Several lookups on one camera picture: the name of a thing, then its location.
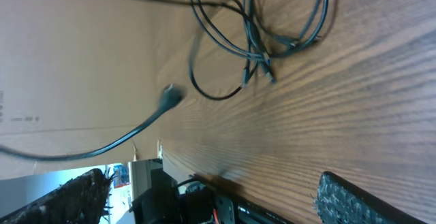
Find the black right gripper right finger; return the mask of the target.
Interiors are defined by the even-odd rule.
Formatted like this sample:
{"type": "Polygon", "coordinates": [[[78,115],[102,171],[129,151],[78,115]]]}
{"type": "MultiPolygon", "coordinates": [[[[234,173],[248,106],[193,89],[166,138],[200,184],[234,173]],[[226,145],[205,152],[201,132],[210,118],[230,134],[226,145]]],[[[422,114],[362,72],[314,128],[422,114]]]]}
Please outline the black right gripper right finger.
{"type": "Polygon", "coordinates": [[[323,172],[320,177],[314,204],[317,215],[323,223],[419,224],[422,222],[330,171],[323,172]]]}

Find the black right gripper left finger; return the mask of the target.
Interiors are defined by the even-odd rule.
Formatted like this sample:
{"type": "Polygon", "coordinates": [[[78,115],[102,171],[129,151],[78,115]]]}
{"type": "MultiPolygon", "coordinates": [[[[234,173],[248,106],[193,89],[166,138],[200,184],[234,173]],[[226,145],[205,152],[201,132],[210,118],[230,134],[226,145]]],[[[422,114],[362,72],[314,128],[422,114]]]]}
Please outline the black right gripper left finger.
{"type": "Polygon", "coordinates": [[[99,223],[113,180],[114,174],[94,168],[1,217],[1,223],[99,223]]]}

